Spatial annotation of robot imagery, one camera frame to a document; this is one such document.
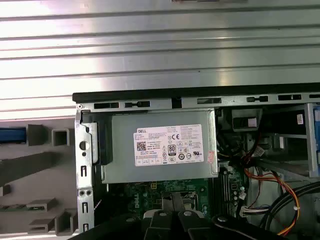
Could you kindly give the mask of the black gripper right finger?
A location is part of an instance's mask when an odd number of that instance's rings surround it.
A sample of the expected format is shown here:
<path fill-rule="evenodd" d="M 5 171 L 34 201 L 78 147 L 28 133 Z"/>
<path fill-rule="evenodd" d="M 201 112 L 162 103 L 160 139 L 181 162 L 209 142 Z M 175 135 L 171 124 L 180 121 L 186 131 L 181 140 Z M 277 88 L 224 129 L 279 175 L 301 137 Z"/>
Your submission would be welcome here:
<path fill-rule="evenodd" d="M 208 220 L 198 211 L 186 209 L 180 193 L 174 195 L 174 210 L 177 212 L 183 231 L 190 240 L 281 240 L 282 237 L 255 225 L 228 215 L 216 215 Z"/>

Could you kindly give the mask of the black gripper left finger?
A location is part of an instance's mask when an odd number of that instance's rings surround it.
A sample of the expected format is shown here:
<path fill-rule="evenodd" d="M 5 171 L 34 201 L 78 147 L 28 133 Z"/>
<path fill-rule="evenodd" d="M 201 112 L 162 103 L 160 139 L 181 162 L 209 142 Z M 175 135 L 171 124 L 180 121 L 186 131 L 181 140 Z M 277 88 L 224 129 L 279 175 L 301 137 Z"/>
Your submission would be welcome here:
<path fill-rule="evenodd" d="M 162 209 L 147 212 L 142 220 L 126 213 L 76 235 L 76 240 L 168 240 L 173 222 L 173 194 L 162 194 Z"/>

